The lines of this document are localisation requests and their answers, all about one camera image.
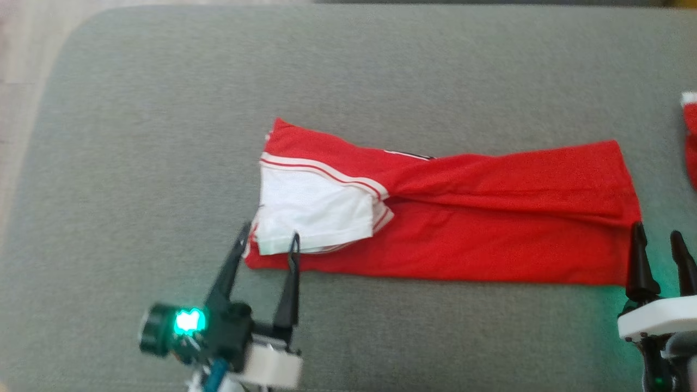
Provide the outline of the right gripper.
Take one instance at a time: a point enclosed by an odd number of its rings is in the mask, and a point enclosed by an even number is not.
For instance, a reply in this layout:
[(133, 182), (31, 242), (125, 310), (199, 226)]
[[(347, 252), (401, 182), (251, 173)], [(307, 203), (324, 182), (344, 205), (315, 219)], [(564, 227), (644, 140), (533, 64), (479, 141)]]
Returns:
[(697, 263), (681, 232), (673, 230), (670, 248), (680, 297), (657, 300), (661, 288), (652, 275), (646, 247), (643, 223), (635, 222), (625, 293), (630, 301), (648, 304), (627, 305), (617, 318), (619, 337), (642, 356), (643, 392), (697, 392)]

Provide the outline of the large grey sofa chaise cushion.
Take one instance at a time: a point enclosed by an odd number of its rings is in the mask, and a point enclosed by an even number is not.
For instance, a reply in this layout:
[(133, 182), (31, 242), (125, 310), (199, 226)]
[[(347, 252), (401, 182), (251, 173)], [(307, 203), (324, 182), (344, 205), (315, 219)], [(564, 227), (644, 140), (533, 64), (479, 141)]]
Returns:
[[(653, 273), (697, 255), (680, 94), (697, 11), (513, 5), (134, 7), (65, 42), (0, 253), (0, 388), (184, 392), (142, 355), (155, 301), (201, 303), (258, 203), (274, 119), (427, 156), (615, 139)], [(640, 392), (616, 287), (307, 273), (306, 392)]]

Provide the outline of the red Bulls jersey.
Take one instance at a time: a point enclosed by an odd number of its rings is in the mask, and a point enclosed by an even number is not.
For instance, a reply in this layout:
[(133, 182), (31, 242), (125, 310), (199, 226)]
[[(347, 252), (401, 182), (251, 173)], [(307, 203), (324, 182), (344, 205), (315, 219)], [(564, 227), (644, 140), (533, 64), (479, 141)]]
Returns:
[(277, 119), (249, 268), (426, 280), (625, 284), (641, 219), (619, 144), (431, 158)]

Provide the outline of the red shorts with white stripe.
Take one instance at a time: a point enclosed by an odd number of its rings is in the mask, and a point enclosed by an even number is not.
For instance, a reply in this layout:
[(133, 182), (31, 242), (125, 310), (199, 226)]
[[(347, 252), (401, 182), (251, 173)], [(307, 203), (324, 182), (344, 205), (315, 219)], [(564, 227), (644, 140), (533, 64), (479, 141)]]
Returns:
[(690, 184), (697, 191), (697, 91), (682, 92), (681, 106), (686, 124), (685, 167)]

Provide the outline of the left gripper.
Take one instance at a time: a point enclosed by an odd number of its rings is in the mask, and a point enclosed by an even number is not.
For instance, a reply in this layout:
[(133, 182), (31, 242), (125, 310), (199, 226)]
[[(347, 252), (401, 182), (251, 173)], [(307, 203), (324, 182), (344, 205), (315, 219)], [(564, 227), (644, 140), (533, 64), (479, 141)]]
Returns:
[(154, 304), (144, 315), (138, 335), (143, 354), (193, 369), (189, 389), (297, 389), (303, 359), (291, 352), (299, 314), (301, 243), (294, 233), (287, 254), (288, 273), (272, 322), (279, 338), (255, 333), (248, 305), (231, 304), (237, 268), (247, 250), (252, 226), (246, 221), (206, 296), (205, 308)]

